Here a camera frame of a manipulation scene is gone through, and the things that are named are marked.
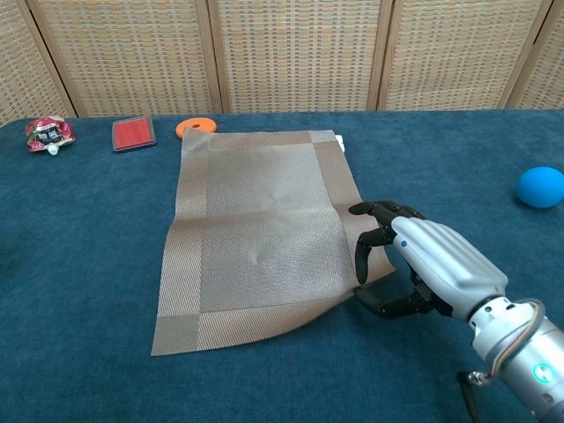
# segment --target blue table surface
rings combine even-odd
[[[70,119],[73,145],[30,153],[0,129],[0,421],[465,422],[459,370],[485,369],[465,323],[397,320],[354,298],[287,335],[150,357],[162,252],[189,116],[154,116],[155,147],[115,154],[117,118]],[[563,205],[515,200],[529,167],[564,168],[564,111],[212,115],[220,131],[334,130],[364,199],[393,199],[463,234],[564,327]],[[376,287],[411,291],[408,271]],[[483,421],[532,422],[501,381]]]

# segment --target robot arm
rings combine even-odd
[[[349,212],[374,216],[380,224],[361,234],[356,248],[360,286],[354,293],[366,308],[388,318],[435,308],[474,330],[472,346],[490,367],[487,373],[458,374],[474,421],[471,386],[486,386],[499,377],[541,423],[564,423],[564,333],[545,317],[540,301],[508,300],[503,272],[462,235],[411,207],[364,202]],[[384,245],[393,245],[408,263],[414,290],[380,302],[365,283],[370,250]]]

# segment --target foam ball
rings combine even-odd
[[[564,174],[554,167],[533,167],[519,178],[517,196],[537,209],[554,207],[564,199]]]

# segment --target orange ring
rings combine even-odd
[[[218,125],[212,119],[208,119],[207,117],[193,117],[192,119],[180,122],[176,126],[176,136],[179,139],[182,139],[184,131],[187,128],[194,128],[195,130],[202,130],[204,132],[215,132]]]

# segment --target woven room divider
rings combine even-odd
[[[25,2],[0,0],[0,41],[0,126],[23,117],[74,115]]]
[[[500,108],[551,0],[397,0],[378,108]]]
[[[228,112],[375,108],[391,0],[209,0]]]
[[[205,0],[28,0],[79,115],[220,112]]]
[[[564,108],[564,0],[554,1],[508,107]]]

